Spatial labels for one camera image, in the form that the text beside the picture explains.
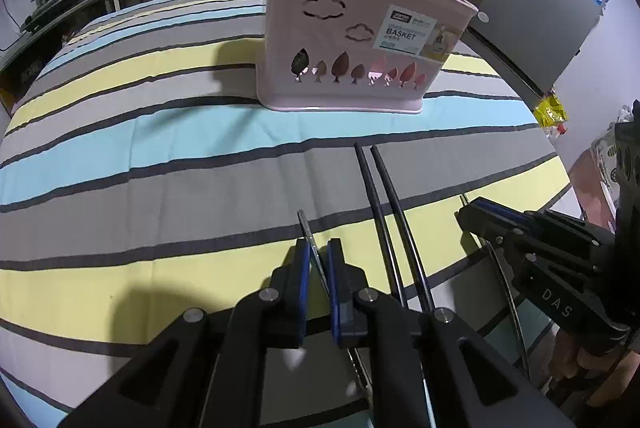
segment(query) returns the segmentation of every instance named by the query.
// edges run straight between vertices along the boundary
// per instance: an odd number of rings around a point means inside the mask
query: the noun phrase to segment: metal bolt
[[[261,290],[258,293],[258,296],[260,297],[260,300],[262,300],[263,302],[273,302],[274,300],[278,299],[278,296],[280,296],[280,293],[273,287],[267,287]]]
[[[455,314],[453,313],[453,311],[451,309],[447,309],[446,307],[438,307],[436,310],[434,310],[433,316],[437,319],[437,321],[442,323],[449,323],[453,318],[455,318]]]
[[[192,307],[191,309],[187,309],[182,313],[182,318],[187,323],[197,323],[204,318],[204,312],[202,311],[202,309]]]
[[[378,291],[371,287],[365,287],[358,291],[358,298],[363,302],[375,302],[378,299]]]

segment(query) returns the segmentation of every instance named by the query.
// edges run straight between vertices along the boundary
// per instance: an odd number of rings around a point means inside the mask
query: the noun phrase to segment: human hand
[[[624,347],[617,347],[610,354],[597,358],[581,348],[572,335],[560,330],[556,335],[556,346],[549,363],[549,371],[555,379],[573,378],[578,374],[579,367],[607,372],[623,350],[625,350]],[[640,355],[627,350],[616,369],[607,381],[591,395],[587,404],[599,407],[619,398],[634,376],[639,364]]]

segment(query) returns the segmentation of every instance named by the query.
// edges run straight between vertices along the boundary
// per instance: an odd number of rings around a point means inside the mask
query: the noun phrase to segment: basket
[[[283,111],[418,113],[477,11],[466,0],[267,0],[258,99]]]

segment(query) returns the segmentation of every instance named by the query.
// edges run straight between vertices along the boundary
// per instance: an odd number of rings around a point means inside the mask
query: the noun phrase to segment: striped tablecloth
[[[388,291],[355,138],[379,145],[437,305],[516,362],[492,268],[454,212],[466,192],[579,215],[527,107],[459,48],[419,115],[271,112],[255,99],[264,2],[156,0],[99,18],[20,103],[0,146],[0,377],[38,428],[183,310],[222,310],[265,286],[300,235],[300,208],[321,246],[339,236]],[[305,348],[268,354],[262,424],[364,426],[315,279],[310,292]],[[518,303],[533,350],[549,321]]]

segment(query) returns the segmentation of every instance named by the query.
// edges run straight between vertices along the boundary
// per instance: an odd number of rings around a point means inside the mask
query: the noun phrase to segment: gray refrigerator door
[[[470,26],[548,91],[598,21],[595,0],[483,0]]]

